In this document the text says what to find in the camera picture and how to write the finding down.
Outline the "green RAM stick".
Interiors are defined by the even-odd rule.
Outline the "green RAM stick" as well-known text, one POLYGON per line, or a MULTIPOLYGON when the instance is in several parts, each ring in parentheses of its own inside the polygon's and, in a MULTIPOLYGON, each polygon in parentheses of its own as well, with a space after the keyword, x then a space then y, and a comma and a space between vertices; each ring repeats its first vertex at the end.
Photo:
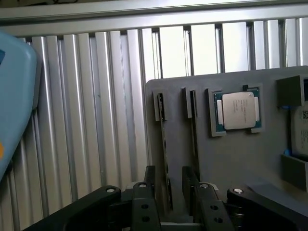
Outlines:
POLYGON ((199 148, 198 148, 198 130, 197 130, 197 102, 196 102, 196 94, 195 90, 190 91, 190 98, 191 98, 191 108, 192 108, 192 162, 193 162, 193 172, 195 174, 196 180, 195 183, 200 181, 200 169, 199 169, 199 148))
POLYGON ((166 181, 167 204, 168 204, 168 209, 173 210, 172 191, 171 191, 171 183, 169 178, 168 159, 167 159, 167 140, 165 133, 166 117, 165 117, 163 93, 159 93, 157 95, 157 101, 159 107, 159 121, 160 121, 162 145, 163 145, 164 175, 166 179, 165 181, 166 181))

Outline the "light blue plastic box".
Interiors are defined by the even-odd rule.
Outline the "light blue plastic box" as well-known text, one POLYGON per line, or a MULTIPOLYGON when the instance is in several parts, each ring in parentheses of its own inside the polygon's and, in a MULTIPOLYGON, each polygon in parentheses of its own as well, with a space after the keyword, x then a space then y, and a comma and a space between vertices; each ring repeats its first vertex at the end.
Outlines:
POLYGON ((32 46, 0 31, 0 182, 38 106, 41 69, 32 46))

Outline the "grey parts rack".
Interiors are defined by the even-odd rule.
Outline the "grey parts rack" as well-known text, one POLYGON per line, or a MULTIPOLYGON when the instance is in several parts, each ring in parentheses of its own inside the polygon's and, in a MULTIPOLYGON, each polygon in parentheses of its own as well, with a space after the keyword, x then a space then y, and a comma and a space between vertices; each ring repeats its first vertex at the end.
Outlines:
POLYGON ((248 187, 281 205, 308 213, 308 158, 292 153, 291 110, 308 98, 308 66, 151 80, 146 84, 147 130, 156 167, 156 201, 162 221, 203 230, 189 215, 182 168, 193 169, 192 108, 195 90, 200 182, 221 200, 230 188, 248 187), (216 131, 215 92, 258 89, 262 127, 216 131), (157 95, 163 93, 167 159, 173 210, 168 209, 157 95), (284 155, 289 149, 291 155, 284 155))

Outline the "CPU with silver lid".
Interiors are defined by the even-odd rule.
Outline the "CPU with silver lid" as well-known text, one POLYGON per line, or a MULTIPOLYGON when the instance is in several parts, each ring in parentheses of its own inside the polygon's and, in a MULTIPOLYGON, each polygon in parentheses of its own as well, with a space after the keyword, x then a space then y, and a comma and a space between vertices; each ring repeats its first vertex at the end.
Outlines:
POLYGON ((216 131, 262 127, 258 89, 241 92, 215 92, 216 131))

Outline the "white disk drive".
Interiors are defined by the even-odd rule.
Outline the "white disk drive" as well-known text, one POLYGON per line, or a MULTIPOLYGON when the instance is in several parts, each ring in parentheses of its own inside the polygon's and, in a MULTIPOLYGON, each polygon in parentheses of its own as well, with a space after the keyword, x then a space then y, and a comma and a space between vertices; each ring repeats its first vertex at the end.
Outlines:
POLYGON ((292 153, 308 156, 308 101, 291 110, 292 153))

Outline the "aluminium frame rail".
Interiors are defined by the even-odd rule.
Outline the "aluminium frame rail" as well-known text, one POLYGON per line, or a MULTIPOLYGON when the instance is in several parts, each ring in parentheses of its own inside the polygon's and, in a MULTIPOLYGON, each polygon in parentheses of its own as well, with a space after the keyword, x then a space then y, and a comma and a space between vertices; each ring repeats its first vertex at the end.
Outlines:
POLYGON ((119 0, 0 9, 18 37, 308 17, 308 0, 119 0))

